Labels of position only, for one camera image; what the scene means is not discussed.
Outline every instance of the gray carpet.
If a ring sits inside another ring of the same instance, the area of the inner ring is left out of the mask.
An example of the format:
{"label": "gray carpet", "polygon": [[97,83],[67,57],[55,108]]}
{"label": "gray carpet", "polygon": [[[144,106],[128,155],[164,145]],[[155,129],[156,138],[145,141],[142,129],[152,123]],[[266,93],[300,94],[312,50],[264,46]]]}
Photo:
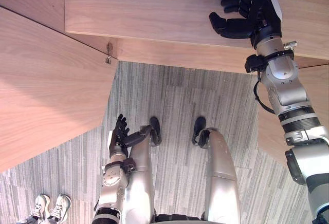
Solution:
{"label": "gray carpet", "polygon": [[27,216],[39,193],[54,202],[59,193],[69,195],[67,223],[90,224],[101,165],[108,162],[108,131],[120,113],[133,132],[153,115],[160,120],[163,142],[152,148],[157,213],[203,212],[206,150],[190,142],[194,120],[203,115],[232,153],[241,223],[310,223],[306,188],[257,149],[255,81],[247,74],[120,62],[101,126],[0,174],[0,224]]}

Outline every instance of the wooden tabletop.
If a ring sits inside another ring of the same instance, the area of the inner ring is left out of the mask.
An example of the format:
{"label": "wooden tabletop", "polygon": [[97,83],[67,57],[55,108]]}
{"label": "wooden tabletop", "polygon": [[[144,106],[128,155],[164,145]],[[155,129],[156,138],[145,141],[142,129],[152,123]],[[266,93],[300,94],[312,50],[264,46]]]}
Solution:
{"label": "wooden tabletop", "polygon": [[[329,59],[327,0],[279,0],[283,40],[298,41],[296,55]],[[218,36],[208,19],[225,18],[220,0],[65,0],[65,30],[71,33],[250,48],[249,40]]]}

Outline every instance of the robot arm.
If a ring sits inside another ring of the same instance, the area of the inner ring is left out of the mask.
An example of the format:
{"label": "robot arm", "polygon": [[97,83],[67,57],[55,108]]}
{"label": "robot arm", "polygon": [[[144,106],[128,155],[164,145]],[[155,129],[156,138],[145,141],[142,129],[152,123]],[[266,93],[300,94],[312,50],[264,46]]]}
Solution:
{"label": "robot arm", "polygon": [[321,125],[309,97],[298,80],[294,62],[296,43],[281,41],[282,13],[277,0],[222,0],[225,12],[239,12],[245,19],[226,20],[216,13],[209,15],[214,30],[232,39],[250,38],[257,55],[247,58],[247,72],[257,71],[257,84],[265,85],[272,109],[285,131],[288,168],[295,182],[307,185],[314,223],[329,221],[329,134]]}

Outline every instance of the shoelace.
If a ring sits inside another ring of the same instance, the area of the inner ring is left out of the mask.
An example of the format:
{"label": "shoelace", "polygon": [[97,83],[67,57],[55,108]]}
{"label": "shoelace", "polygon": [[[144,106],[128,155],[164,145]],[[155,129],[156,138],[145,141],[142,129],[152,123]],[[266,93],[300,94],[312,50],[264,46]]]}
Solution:
{"label": "shoelace", "polygon": [[56,207],[52,210],[51,215],[57,218],[58,220],[60,220],[62,218],[61,212],[62,212],[62,206],[56,205]]}
{"label": "shoelace", "polygon": [[36,204],[34,210],[32,210],[32,215],[41,218],[41,207],[42,207],[41,205]]}

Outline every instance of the sneaker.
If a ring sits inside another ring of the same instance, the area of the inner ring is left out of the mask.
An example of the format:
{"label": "sneaker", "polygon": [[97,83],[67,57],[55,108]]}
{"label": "sneaker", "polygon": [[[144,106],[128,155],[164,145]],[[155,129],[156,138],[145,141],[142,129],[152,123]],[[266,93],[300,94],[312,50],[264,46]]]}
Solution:
{"label": "sneaker", "polygon": [[56,201],[56,206],[50,214],[49,219],[55,219],[57,223],[64,223],[67,220],[68,209],[71,207],[72,201],[66,196],[60,194]]}
{"label": "sneaker", "polygon": [[35,206],[31,216],[42,220],[46,219],[49,216],[49,203],[50,198],[47,195],[40,194],[35,199]]}

